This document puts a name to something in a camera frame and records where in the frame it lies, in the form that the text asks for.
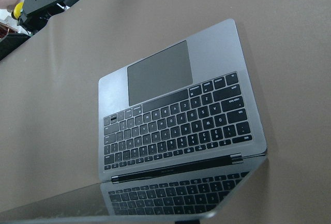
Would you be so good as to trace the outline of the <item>grey laptop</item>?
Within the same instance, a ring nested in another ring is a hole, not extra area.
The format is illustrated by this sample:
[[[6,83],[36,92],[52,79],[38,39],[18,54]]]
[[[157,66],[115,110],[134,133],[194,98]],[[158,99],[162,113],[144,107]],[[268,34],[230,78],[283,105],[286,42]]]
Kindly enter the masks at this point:
[[[214,216],[267,145],[234,20],[98,83],[100,183],[1,213],[1,223]]]

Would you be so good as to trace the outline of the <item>yellow round object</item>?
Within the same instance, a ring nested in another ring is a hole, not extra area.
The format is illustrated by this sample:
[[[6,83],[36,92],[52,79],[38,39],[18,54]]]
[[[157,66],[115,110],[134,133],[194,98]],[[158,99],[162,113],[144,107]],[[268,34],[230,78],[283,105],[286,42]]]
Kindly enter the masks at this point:
[[[22,9],[23,9],[23,2],[19,2],[18,4],[16,4],[13,12],[12,12],[12,16],[14,19],[18,19],[21,15]]]

